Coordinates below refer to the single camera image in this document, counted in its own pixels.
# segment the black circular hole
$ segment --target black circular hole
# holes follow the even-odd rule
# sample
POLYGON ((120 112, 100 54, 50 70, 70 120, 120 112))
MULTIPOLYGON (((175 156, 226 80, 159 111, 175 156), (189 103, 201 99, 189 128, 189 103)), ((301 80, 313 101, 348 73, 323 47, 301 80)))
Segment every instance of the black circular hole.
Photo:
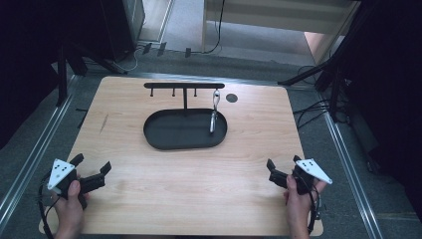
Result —
POLYGON ((229 94, 229 95, 227 95, 227 96, 226 96, 226 100, 227 100, 229 103, 235 103, 235 102, 237 102, 238 98, 237 98, 237 96, 236 96, 236 95, 234 95, 234 94, 229 94))

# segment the wrist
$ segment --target wrist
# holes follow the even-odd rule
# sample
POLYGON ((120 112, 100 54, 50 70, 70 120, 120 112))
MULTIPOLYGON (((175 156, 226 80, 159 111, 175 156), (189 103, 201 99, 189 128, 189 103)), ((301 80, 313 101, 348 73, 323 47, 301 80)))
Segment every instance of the wrist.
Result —
POLYGON ((77 239, 81 235, 82 228, 60 227, 55 235, 55 239, 77 239))
POLYGON ((308 226, 304 225, 296 225, 290 226, 290 235, 291 238, 296 239, 309 239, 310 233, 308 231, 308 226))
POLYGON ((288 220, 291 238, 310 238, 308 222, 303 220, 288 220))

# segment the finger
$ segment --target finger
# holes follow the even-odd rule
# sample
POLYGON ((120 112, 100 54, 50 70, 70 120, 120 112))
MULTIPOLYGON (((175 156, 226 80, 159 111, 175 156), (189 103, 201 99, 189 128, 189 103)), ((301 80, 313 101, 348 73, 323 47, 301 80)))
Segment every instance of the finger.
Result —
POLYGON ((323 189, 326 187, 326 182, 319 181, 315 184, 315 187, 316 187, 316 191, 318 193, 322 193, 323 189))
POLYGON ((85 200, 89 200, 90 199, 90 194, 87 192, 84 194, 84 198, 85 200))
POLYGON ((283 196, 285 197, 286 200, 288 200, 289 199, 289 191, 283 192, 283 196))
POLYGON ((287 177, 287 185, 290 193, 298 194, 298 185, 296 184, 295 179, 291 175, 288 175, 287 177))
POLYGON ((55 191, 52 190, 51 192, 52 192, 52 196, 51 196, 52 200, 56 201, 59 198, 59 196, 57 195, 55 191))
POLYGON ((80 193, 80 191, 81 191, 80 183, 77 180, 74 180, 68 189, 68 200, 75 197, 78 199, 78 194, 80 193))

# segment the cable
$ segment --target cable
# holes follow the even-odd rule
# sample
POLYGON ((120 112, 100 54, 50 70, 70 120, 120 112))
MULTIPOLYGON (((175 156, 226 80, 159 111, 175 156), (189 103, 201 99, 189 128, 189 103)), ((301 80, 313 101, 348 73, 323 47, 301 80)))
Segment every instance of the cable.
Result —
POLYGON ((303 110, 300 110, 300 111, 294 112, 294 114, 301 114, 301 115, 299 116, 299 118, 298 118, 297 122, 296 122, 297 128, 301 128, 302 126, 304 126, 304 125, 308 124, 309 122, 311 122, 311 121, 315 120, 316 118, 318 118, 318 117, 320 116, 320 115, 318 115, 316 118, 313 118, 313 119, 311 119, 310 121, 307 121, 307 122, 305 122, 304 124, 302 124, 302 125, 301 125, 301 119, 302 119, 302 117, 305 115, 305 113, 308 113, 308 112, 310 112, 310 111, 319 111, 319 110, 325 110, 325 111, 324 111, 324 113, 325 113, 325 112, 329 109, 329 106, 319 106, 319 107, 316 107, 316 105, 317 105, 317 104, 320 104, 320 103, 323 103, 323 102, 327 102, 327 101, 329 101, 329 100, 322 100, 322 101, 318 101, 318 102, 316 102, 316 103, 312 104, 311 106, 309 106, 309 107, 307 107, 307 108, 305 108, 305 109, 303 109, 303 110))
POLYGON ((223 4, 221 5, 221 12, 220 12, 220 21, 219 21, 219 24, 218 24, 218 41, 217 41, 217 44, 215 45, 215 47, 212 49, 212 50, 210 50, 210 51, 207 51, 207 52, 192 52, 192 53, 200 53, 200 54, 210 54, 210 53, 212 53, 212 52, 214 52, 214 50, 218 47, 218 45, 220 44, 220 40, 221 40, 221 21, 223 20, 223 12, 224 12, 224 3, 225 3, 226 1, 225 0, 223 0, 223 4))
MULTIPOLYGON (((301 69, 306 68, 306 67, 313 68, 314 66, 302 66, 302 67, 300 67, 298 69, 297 75, 299 75, 299 73, 301 72, 301 69)), ((313 78, 314 78, 314 82, 313 83, 307 82, 307 80, 305 80, 305 79, 303 79, 303 82, 305 82, 306 84, 309 84, 309 85, 314 85, 317 82, 317 78, 316 78, 316 75, 315 74, 313 74, 313 78)))
POLYGON ((134 59, 136 60, 136 62, 135 62, 134 67, 132 67, 132 68, 130 68, 130 69, 123 68, 123 67, 119 66, 116 62, 112 62, 112 63, 113 63, 113 64, 115 64, 118 68, 120 68, 120 69, 122 69, 122 70, 124 70, 124 71, 126 71, 126 72, 133 71, 134 69, 136 69, 136 68, 137 68, 137 57, 136 57, 136 52, 137 52, 137 51, 139 51, 139 50, 140 50, 140 49, 136 49, 136 50, 133 52, 133 57, 134 57, 134 59))
MULTIPOLYGON (((138 51, 138 50, 141 50, 141 49, 144 49, 144 48, 146 48, 146 46, 143 46, 143 45, 137 45, 137 47, 136 47, 136 51, 138 51)), ((159 48, 149 48, 150 50, 160 50, 159 48)), ((175 52, 175 53, 185 53, 184 51, 178 51, 178 50, 164 50, 164 51, 166 51, 166 52, 175 52)))
MULTIPOLYGON (((220 35, 220 32, 218 31, 218 27, 217 27, 217 10, 215 7, 215 1, 213 1, 213 3, 214 3, 214 29, 215 29, 215 33, 217 33, 217 35, 220 35)), ((221 51, 223 51, 223 46, 221 46, 220 44, 220 51, 216 53, 216 55, 220 54, 221 51)))
POLYGON ((327 113, 328 111, 323 111, 322 113, 320 113, 319 115, 317 115, 316 117, 313 117, 312 119, 310 119, 310 120, 308 120, 308 121, 306 121, 305 123, 303 123, 302 125, 298 125, 298 129, 299 128, 301 128, 301 127, 303 127, 303 126, 305 126, 305 125, 307 125, 308 123, 310 123, 310 122, 312 122, 312 121, 314 121, 314 120, 316 120, 316 119, 318 119, 320 116, 322 116, 324 113, 327 113))
POLYGON ((47 215, 44 214, 44 204, 43 204, 43 187, 44 187, 44 183, 46 182, 47 178, 49 178, 51 175, 51 172, 47 172, 43 178, 41 179, 41 183, 40 183, 40 187, 38 188, 38 208, 40 209, 40 213, 41 213, 41 219, 43 221, 43 229, 44 232, 46 233, 46 236, 49 239, 54 239, 52 231, 50 230, 49 224, 47 222, 47 215))
POLYGON ((313 188, 314 188, 313 191, 316 192, 316 220, 320 220, 319 218, 320 195, 315 185, 313 185, 313 188))
POLYGON ((50 210, 56 205, 56 203, 59 201, 60 196, 57 197, 56 201, 53 202, 53 204, 50 206, 50 208, 46 212, 46 217, 48 217, 50 210))

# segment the white triangular marker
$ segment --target white triangular marker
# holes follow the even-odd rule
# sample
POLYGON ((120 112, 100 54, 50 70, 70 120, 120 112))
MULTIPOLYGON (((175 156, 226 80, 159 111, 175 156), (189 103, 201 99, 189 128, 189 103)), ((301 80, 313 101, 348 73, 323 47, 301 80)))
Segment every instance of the white triangular marker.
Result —
POLYGON ((59 184, 63 178, 65 178, 71 171, 75 168, 74 165, 61 161, 59 159, 54 160, 52 173, 50 175, 49 184, 47 185, 47 188, 49 190, 53 190, 54 187, 59 184))
POLYGON ((328 184, 332 184, 332 180, 322 171, 313 159, 304 159, 296 161, 296 165, 303 169, 307 174, 316 177, 328 184))

